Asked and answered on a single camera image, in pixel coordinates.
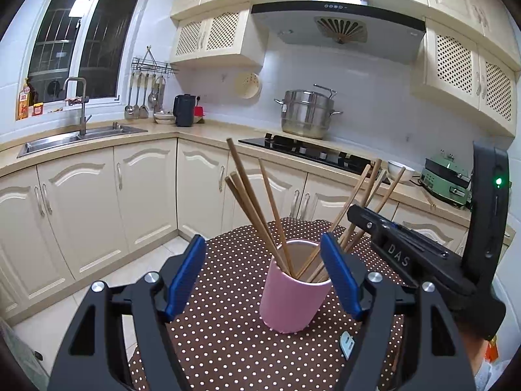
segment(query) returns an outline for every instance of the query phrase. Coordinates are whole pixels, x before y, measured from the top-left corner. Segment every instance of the tile floor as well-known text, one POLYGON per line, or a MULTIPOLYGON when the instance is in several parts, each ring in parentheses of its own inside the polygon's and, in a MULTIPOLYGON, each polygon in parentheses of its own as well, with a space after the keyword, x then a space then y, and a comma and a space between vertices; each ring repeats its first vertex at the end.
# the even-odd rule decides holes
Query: tile floor
MULTIPOLYGON (((176 237, 101 279, 111 287, 135 282, 148 271, 159 270, 167 258, 183 253, 187 246, 187 241, 176 237)), ((49 373, 63 336, 88 288, 85 287, 14 327, 23 341, 43 355, 42 365, 49 373)), ((123 316, 123 332, 129 359, 137 346, 132 316, 123 316)))

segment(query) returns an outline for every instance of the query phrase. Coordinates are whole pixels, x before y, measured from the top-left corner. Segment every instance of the range hood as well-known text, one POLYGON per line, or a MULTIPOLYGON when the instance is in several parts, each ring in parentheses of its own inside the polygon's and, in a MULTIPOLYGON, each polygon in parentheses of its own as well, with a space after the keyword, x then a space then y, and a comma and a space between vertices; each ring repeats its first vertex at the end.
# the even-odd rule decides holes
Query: range hood
POLYGON ((332 1, 281 1, 253 5, 252 15, 287 44, 361 51, 410 64, 425 22, 366 5, 332 1))

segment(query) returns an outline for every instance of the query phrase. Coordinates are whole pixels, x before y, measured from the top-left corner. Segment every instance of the window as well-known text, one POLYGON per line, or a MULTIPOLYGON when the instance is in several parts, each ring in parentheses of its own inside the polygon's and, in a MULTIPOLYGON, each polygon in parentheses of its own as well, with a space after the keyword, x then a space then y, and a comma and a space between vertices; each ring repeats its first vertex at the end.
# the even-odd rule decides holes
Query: window
MULTIPOLYGON (((51 0, 29 63, 35 103, 63 100, 62 88, 69 76, 87 79, 90 98, 116 97, 121 55, 136 3, 51 0), (81 33, 83 28, 87 28, 86 34, 81 33)), ((81 83, 76 90, 81 95, 81 83)))

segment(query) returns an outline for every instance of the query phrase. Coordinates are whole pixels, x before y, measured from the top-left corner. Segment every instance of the faucet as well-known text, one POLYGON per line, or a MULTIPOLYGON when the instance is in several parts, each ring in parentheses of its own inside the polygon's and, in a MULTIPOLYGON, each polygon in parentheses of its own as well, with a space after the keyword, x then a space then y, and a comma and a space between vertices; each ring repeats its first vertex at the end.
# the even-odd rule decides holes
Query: faucet
POLYGON ((85 137, 85 129, 87 126, 87 122, 92 117, 92 114, 85 119, 85 89, 87 88, 87 81, 85 78, 77 78, 77 77, 68 77, 65 79, 65 82, 63 84, 63 90, 65 91, 65 95, 67 95, 67 84, 70 80, 74 80, 76 82, 81 82, 83 84, 83 96, 81 98, 81 116, 80 116, 80 134, 79 137, 83 138, 85 137))

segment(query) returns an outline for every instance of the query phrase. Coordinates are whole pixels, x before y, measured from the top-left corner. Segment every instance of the window frame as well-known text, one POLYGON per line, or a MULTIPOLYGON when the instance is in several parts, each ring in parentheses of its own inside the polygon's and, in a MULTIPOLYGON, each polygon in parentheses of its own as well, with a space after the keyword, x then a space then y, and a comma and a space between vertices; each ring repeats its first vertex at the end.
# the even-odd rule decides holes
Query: window frame
MULTIPOLYGON (((23 82, 29 73, 29 65, 31 62, 31 57, 33 53, 33 49, 35 47, 36 38, 38 35, 38 31, 40 30, 40 25, 43 22, 45 13, 49 7, 51 0, 45 0, 44 4, 40 8, 38 15, 36 17, 36 21, 33 24, 30 38, 27 41, 27 45, 25 46, 25 53, 22 61, 22 68, 20 70, 20 76, 18 78, 18 88, 21 89, 23 86, 23 82)), ((71 56, 71 63, 69 67, 69 76, 77 77, 80 69, 81 62, 81 54, 83 52, 83 48, 85 46, 85 40, 87 38, 87 32, 89 30, 90 22, 92 21, 92 16, 94 11, 96 10, 97 4, 99 0, 91 0, 91 5, 89 11, 85 13, 85 15, 80 19, 80 28, 77 33, 76 43, 71 56)), ((137 38, 137 33, 139 30, 139 25, 141 24, 141 20, 144 14, 144 9, 148 3, 148 0, 137 0, 134 12, 132 13, 132 17, 130 20, 129 28, 127 30, 127 35, 125 37, 125 41, 123 44, 123 53, 121 54, 121 61, 119 64, 118 71, 118 82, 116 85, 116 96, 114 97, 101 97, 101 98, 92 98, 88 103, 85 104, 85 110, 93 112, 89 110, 90 108, 107 108, 111 106, 119 106, 122 105, 122 101, 125 101, 128 97, 128 84, 130 75, 128 72, 132 66, 132 57, 134 55, 134 47, 135 41, 137 38)), ((70 82, 67 86, 67 98, 74 98, 76 96, 76 82, 70 82)), ((62 107, 64 110, 75 109, 76 107, 69 107, 64 105, 63 100, 52 101, 49 103, 45 103, 46 112, 48 110, 54 110, 59 107, 62 107)), ((103 114, 106 111, 103 110, 95 110, 93 114, 103 114)))

